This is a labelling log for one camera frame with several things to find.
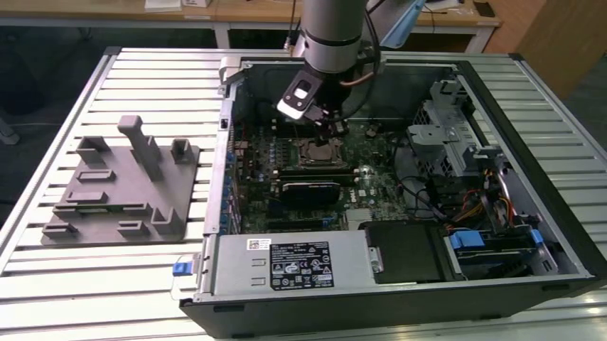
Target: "slotted metal surface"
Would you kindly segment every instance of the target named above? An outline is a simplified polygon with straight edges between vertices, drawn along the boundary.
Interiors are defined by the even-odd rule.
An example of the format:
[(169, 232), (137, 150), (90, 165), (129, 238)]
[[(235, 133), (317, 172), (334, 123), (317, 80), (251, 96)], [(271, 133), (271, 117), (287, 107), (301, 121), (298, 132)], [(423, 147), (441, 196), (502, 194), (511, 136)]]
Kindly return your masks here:
[[(105, 57), (50, 154), (2, 234), (0, 335), (3, 340), (210, 340), (178, 308), (171, 265), (201, 250), (222, 100), (219, 60), (237, 54), (285, 56), (281, 51), (123, 49)], [(525, 65), (505, 55), (389, 53), (390, 58), (469, 59), (530, 145), (564, 197), (607, 254), (607, 162), (581, 125), (538, 87)], [(105, 135), (127, 145), (115, 123), (142, 117), (159, 145), (187, 137), (202, 148), (186, 241), (170, 245), (47, 249), (42, 224), (63, 195), (79, 157), (78, 139)], [(481, 128), (494, 141), (487, 125)], [(179, 287), (191, 291), (193, 282)], [(483, 322), (462, 321), (377, 328), (267, 340), (601, 340), (607, 328), (607, 292), (562, 298)]]

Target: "desk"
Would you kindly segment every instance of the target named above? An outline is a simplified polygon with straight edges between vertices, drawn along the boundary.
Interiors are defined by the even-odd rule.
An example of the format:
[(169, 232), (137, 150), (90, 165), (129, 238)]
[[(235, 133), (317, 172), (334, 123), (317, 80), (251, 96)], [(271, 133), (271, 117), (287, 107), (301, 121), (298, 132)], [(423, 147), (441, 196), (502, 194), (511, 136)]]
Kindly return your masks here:
[[(61, 26), (113, 28), (210, 28), (219, 48), (230, 48), (231, 29), (287, 30), (291, 2), (282, 0), (214, 0), (207, 8), (183, 7), (182, 11), (147, 13), (146, 0), (3, 0), (0, 26)], [(499, 18), (471, 13), (423, 13), (414, 33), (465, 34), (474, 36), (466, 52), (481, 53), (487, 45)], [(298, 5), (295, 21), (301, 17)]]

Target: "warning sticker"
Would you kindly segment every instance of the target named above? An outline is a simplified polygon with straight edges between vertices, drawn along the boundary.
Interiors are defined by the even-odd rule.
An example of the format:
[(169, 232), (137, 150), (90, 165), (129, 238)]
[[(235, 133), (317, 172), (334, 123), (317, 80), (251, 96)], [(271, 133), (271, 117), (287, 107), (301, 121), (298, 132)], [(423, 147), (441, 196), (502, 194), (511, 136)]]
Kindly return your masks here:
[(247, 239), (247, 250), (270, 250), (273, 239)]
[(334, 287), (329, 242), (273, 244), (270, 257), (274, 290)]

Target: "motherboard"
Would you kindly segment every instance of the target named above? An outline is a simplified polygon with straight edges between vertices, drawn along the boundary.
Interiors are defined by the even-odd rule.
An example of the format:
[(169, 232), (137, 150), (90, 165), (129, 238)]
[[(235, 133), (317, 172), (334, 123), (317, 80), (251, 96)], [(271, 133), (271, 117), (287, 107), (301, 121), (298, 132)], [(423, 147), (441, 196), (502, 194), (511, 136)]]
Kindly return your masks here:
[(237, 143), (242, 233), (349, 230), (365, 221), (407, 219), (395, 134), (365, 122), (319, 144), (305, 127), (273, 124), (251, 134), (243, 126)]

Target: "table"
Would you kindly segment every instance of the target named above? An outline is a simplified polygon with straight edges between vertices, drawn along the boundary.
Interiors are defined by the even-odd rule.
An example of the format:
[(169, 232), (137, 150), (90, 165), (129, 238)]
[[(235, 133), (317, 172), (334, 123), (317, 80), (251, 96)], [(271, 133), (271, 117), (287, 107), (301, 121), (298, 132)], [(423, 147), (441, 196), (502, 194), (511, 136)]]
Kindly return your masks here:
[[(63, 26), (115, 28), (210, 28), (215, 31), (219, 48), (230, 48), (233, 29), (287, 30), (291, 22), (291, 2), (285, 0), (214, 0), (209, 8), (183, 7), (179, 12), (146, 13), (145, 0), (3, 0), (0, 26)], [(466, 52), (483, 52), (499, 18), (482, 17), (471, 0), (463, 9), (422, 13), (414, 33), (471, 35)], [(301, 16), (298, 6), (295, 21)]]
[[(282, 50), (125, 48), (103, 56), (58, 137), (0, 231), (0, 340), (213, 341), (173, 299), (173, 263), (201, 251), (226, 56), (286, 57)], [(391, 59), (469, 60), (530, 150), (607, 254), (607, 155), (528, 64), (507, 55), (394, 53)], [(186, 241), (166, 245), (50, 249), (41, 244), (51, 205), (79, 163), (83, 135), (126, 144), (114, 124), (143, 117), (159, 145), (185, 136), (202, 148)], [(481, 121), (481, 129), (489, 133)], [(181, 286), (193, 290), (195, 284)], [(598, 340), (607, 328), (607, 294), (561, 298), (511, 318), (291, 335), (273, 340)]]

